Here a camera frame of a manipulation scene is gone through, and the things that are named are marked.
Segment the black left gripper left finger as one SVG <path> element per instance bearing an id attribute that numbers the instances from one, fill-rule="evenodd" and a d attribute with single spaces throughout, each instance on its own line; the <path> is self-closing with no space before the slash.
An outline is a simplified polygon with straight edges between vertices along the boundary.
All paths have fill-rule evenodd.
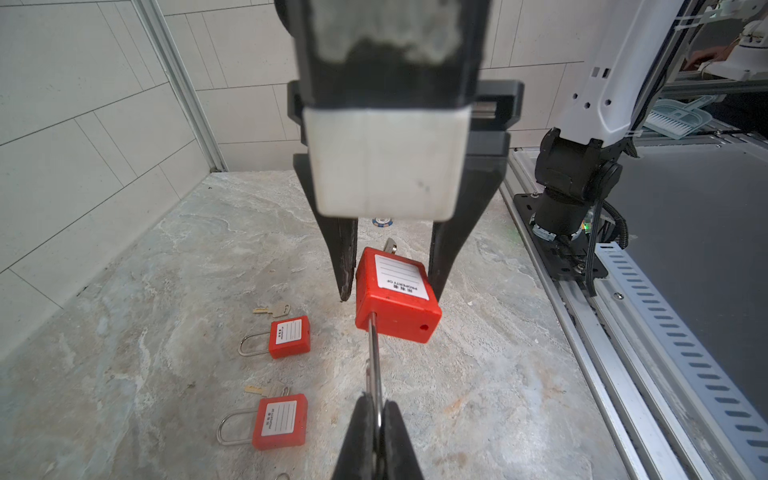
<path id="1" fill-rule="evenodd" d="M 332 474 L 333 480 L 373 480 L 378 475 L 378 410 L 373 397 L 357 400 Z"/>

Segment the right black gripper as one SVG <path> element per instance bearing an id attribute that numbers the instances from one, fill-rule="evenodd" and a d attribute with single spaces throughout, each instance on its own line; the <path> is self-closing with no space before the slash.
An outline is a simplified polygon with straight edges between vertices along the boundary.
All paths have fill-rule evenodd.
<path id="1" fill-rule="evenodd" d="M 520 120 L 523 93 L 524 84 L 517 80 L 482 80 L 478 84 L 455 212 L 447 221 L 434 222 L 432 228 L 428 280 L 437 299 L 463 245 L 505 178 L 510 146 L 507 129 Z M 300 142 L 308 150 L 293 155 L 293 170 L 327 246 L 340 301 L 346 302 L 355 281 L 358 220 L 319 212 L 299 80 L 288 83 L 286 104 L 288 117 L 299 127 Z"/>

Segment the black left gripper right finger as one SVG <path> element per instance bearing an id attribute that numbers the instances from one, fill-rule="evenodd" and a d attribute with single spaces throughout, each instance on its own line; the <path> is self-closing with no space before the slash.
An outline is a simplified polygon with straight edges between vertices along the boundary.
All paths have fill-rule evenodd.
<path id="1" fill-rule="evenodd" d="M 401 411 L 396 402 L 387 400 L 380 433 L 380 478 L 388 480 L 423 480 Z"/>

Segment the red padlock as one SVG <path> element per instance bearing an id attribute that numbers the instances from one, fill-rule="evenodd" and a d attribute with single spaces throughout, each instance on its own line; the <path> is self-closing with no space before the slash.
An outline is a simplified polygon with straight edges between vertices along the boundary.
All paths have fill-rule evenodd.
<path id="1" fill-rule="evenodd" d="M 383 416 L 379 337 L 426 344 L 442 310 L 422 263 L 371 247 L 363 250 L 357 266 L 355 300 L 355 325 L 367 333 L 367 391 L 379 426 Z"/>
<path id="2" fill-rule="evenodd" d="M 216 430 L 217 442 L 222 446 L 251 445 L 258 451 L 303 446 L 306 442 L 308 407 L 304 394 L 262 398 L 256 408 L 226 414 Z M 249 438 L 224 438 L 223 428 L 228 420 L 251 414 L 255 416 L 255 421 Z"/>
<path id="3" fill-rule="evenodd" d="M 241 357 L 255 357 L 269 354 L 272 359 L 281 359 L 311 351 L 311 324 L 304 315 L 271 323 L 268 331 L 246 335 L 240 341 L 238 354 Z M 267 347 L 262 350 L 246 351 L 245 344 L 254 338 L 267 337 Z"/>

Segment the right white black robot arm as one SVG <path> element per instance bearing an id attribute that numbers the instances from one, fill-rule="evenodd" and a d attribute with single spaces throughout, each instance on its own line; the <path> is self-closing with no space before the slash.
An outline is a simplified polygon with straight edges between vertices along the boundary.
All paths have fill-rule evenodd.
<path id="1" fill-rule="evenodd" d="M 290 118 L 307 152 L 294 169 L 328 247 L 339 296 L 353 290 L 362 217 L 429 220 L 428 276 L 441 294 L 506 171 L 519 81 L 479 77 L 487 1 L 279 1 L 299 77 Z M 544 136 L 534 229 L 571 239 L 619 180 L 618 157 L 659 85 L 680 1 L 618 1 L 569 105 Z"/>

